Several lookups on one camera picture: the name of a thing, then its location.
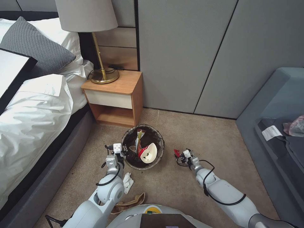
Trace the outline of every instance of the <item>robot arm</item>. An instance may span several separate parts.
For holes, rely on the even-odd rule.
[[[105,227],[110,212],[121,201],[124,195],[124,153],[127,149],[120,143],[106,148],[108,151],[113,150],[106,158],[106,176],[96,184],[97,189],[76,209],[64,228]]]
[[[196,180],[204,189],[205,195],[210,196],[235,224],[245,228],[293,227],[285,221],[273,220],[261,215],[245,194],[227,181],[218,178],[212,172],[214,166],[212,170],[202,167],[199,158],[193,156],[190,150],[184,151],[182,157],[196,175]]]

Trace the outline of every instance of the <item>white drawer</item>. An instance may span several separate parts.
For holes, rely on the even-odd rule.
[[[85,90],[90,104],[132,109],[131,95]]]

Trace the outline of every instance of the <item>table lamp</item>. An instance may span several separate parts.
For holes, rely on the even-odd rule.
[[[55,0],[61,28],[70,32],[92,32],[100,69],[92,72],[91,82],[105,84],[119,78],[119,72],[105,69],[95,32],[118,26],[111,0]]]

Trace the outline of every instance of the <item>white bedsheet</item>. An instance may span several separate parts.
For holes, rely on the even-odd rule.
[[[0,209],[63,131],[72,108],[65,77],[52,74],[25,81],[0,115]]]
[[[74,114],[77,110],[83,108],[87,101],[86,97],[82,92],[82,89],[80,88],[83,83],[86,82],[86,78],[93,70],[93,63],[91,63],[89,60],[83,60],[84,75],[78,76],[76,74],[70,74],[68,76],[65,76],[67,85],[69,87],[72,99],[73,99],[73,110],[72,114]]]

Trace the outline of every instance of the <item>white paper label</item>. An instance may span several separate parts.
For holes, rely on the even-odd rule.
[[[266,141],[271,140],[272,138],[274,138],[276,136],[283,136],[281,134],[281,132],[274,125],[266,128],[264,131],[262,131],[262,135],[264,136]]]

